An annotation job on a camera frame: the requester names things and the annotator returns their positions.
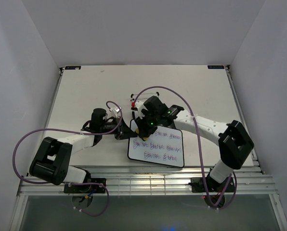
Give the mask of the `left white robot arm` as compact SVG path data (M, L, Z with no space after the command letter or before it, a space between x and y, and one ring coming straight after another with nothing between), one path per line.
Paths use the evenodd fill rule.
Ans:
M113 134L116 140L137 137L121 116L107 117L103 108L93 110L82 131L88 135L80 133L60 139L44 138L30 165L30 175L54 185L74 183L80 192L87 192L91 188L91 176L88 171L69 164L71 155L96 146L104 134Z

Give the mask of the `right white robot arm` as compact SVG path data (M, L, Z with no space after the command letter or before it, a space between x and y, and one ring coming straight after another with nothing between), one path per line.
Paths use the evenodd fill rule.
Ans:
M218 191L226 184L229 175L243 166L254 148L254 142L239 121L223 123L194 116L181 106L167 107L157 96L151 96L145 102L136 101L132 106L139 115L135 123L142 139L163 126L191 132L219 147L220 160L202 179L211 192Z

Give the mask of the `yellow bone-shaped eraser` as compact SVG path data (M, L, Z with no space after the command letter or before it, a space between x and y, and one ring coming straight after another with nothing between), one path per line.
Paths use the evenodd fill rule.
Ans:
M137 136L142 139L143 141L147 141L149 138L149 134L147 134L147 132L144 129L139 129L137 128L135 130L135 133L137 134Z

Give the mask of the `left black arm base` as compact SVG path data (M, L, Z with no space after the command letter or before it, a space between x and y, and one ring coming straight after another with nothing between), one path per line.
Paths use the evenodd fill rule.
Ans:
M106 178L91 178L92 183L98 183L106 186ZM100 185L71 185L64 186L64 193L67 194L90 194L94 193L105 193L105 189Z

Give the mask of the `small black-framed whiteboard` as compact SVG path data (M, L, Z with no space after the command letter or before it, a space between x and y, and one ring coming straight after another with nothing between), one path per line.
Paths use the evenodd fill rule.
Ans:
M135 161L183 168L183 133L177 129L159 126L146 141L138 136L130 138L128 158Z

